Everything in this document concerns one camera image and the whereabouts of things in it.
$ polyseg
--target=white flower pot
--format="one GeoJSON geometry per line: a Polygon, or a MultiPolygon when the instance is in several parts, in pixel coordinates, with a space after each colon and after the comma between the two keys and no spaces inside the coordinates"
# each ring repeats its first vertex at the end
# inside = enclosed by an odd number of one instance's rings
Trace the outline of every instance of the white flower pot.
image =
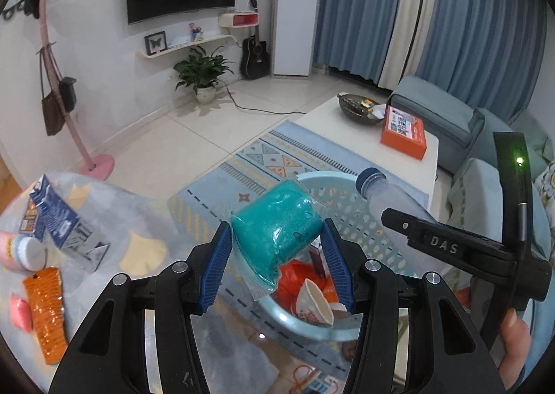
{"type": "Polygon", "coordinates": [[[214,87],[196,89],[196,99],[201,104],[210,104],[215,97],[216,89],[214,87]]]}

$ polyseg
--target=pink coat rack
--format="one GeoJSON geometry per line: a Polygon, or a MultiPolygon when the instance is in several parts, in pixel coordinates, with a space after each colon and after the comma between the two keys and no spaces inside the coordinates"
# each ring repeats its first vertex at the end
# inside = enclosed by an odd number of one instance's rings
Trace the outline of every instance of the pink coat rack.
{"type": "MultiPolygon", "coordinates": [[[[41,26],[41,43],[43,48],[48,48],[48,46],[50,45],[50,40],[48,38],[48,26],[46,25],[46,0],[39,0],[39,12],[41,15],[39,18],[39,23],[41,26]]],[[[62,111],[64,120],[66,121],[66,125],[68,126],[69,133],[71,134],[71,137],[73,138],[73,141],[77,146],[77,150],[79,150],[79,153],[81,154],[81,157],[84,161],[84,165],[79,169],[79,173],[81,175],[90,176],[91,178],[100,179],[103,181],[110,176],[116,162],[114,158],[109,154],[100,154],[94,158],[91,157],[91,155],[87,151],[87,148],[85,148],[85,145],[83,144],[79,133],[77,132],[75,123],[71,119],[69,113],[66,112],[66,108],[64,107],[62,95],[60,94],[59,89],[59,79],[54,67],[54,60],[52,59],[52,52],[43,51],[43,56],[48,81],[52,86],[52,90],[54,91],[54,95],[56,97],[56,100],[58,101],[58,105],[60,106],[60,110],[62,111]]]]}

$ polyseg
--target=table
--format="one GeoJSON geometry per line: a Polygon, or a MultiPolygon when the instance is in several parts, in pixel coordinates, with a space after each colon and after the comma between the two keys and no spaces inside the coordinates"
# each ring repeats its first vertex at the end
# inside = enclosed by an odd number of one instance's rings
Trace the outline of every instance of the table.
{"type": "Polygon", "coordinates": [[[437,170],[439,141],[436,136],[426,132],[428,149],[424,159],[419,161],[381,144],[379,142],[381,126],[362,125],[347,118],[341,112],[337,98],[325,102],[299,118],[296,123],[363,156],[399,176],[418,190],[427,193],[429,210],[437,170]]]}
{"type": "MultiPolygon", "coordinates": [[[[152,200],[111,184],[73,173],[48,173],[56,192],[95,230],[110,242],[110,249],[93,274],[87,274],[50,242],[47,266],[60,269],[65,331],[69,339],[112,277],[125,272],[132,279],[157,275],[177,260],[187,259],[194,244],[179,235],[165,201],[152,200]]],[[[24,192],[0,216],[0,229],[17,232],[27,205],[24,192]]],[[[14,328],[9,318],[9,297],[15,293],[27,298],[22,281],[29,274],[0,267],[0,332],[17,361],[31,380],[48,392],[57,364],[44,362],[35,333],[14,328]]],[[[276,369],[264,358],[263,351],[239,335],[230,333],[217,308],[202,317],[192,318],[199,356],[213,394],[266,392],[276,377],[276,369]]],[[[154,335],[154,311],[145,314],[145,350],[151,392],[162,392],[154,335]]]]}

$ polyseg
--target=potted plant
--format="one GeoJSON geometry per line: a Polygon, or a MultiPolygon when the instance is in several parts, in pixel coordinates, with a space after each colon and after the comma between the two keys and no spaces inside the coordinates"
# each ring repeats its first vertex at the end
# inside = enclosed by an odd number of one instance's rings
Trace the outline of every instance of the potted plant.
{"type": "Polygon", "coordinates": [[[233,73],[226,65],[229,60],[221,54],[215,56],[220,48],[223,46],[216,48],[211,55],[207,55],[202,46],[192,48],[189,59],[182,60],[174,67],[179,76],[176,90],[181,85],[186,87],[192,85],[199,103],[210,104],[216,96],[215,85],[218,83],[218,77],[226,71],[233,73]]]}

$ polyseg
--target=orange box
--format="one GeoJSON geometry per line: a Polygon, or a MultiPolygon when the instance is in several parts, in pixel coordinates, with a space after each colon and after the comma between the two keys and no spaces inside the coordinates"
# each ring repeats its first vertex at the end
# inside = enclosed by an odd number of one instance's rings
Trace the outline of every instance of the orange box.
{"type": "Polygon", "coordinates": [[[424,122],[409,113],[388,106],[381,143],[421,161],[427,149],[424,122]]]}

